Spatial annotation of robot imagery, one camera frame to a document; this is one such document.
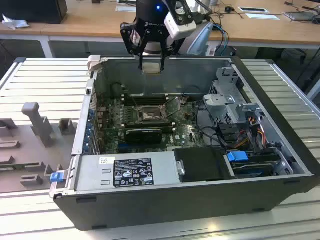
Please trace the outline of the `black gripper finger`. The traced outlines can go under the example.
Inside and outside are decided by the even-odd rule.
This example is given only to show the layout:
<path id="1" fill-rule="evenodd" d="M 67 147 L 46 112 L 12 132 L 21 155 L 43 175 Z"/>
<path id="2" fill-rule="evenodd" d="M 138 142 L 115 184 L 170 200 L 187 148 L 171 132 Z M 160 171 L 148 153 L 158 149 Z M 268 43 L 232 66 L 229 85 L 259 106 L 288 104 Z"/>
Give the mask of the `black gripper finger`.
<path id="1" fill-rule="evenodd" d="M 131 34 L 137 32 L 140 36 L 140 41 L 138 45 L 135 45 L 131 39 Z M 122 23 L 120 25 L 120 34 L 127 52 L 131 55 L 138 56 L 140 70 L 143 69 L 143 52 L 149 42 L 149 30 L 138 23 Z"/>
<path id="2" fill-rule="evenodd" d="M 160 70 L 163 71 L 165 67 L 165 60 L 167 57 L 175 56 L 181 48 L 181 40 L 174 40 L 172 45 L 168 46 L 166 40 L 160 42 L 161 47 L 161 61 Z"/>

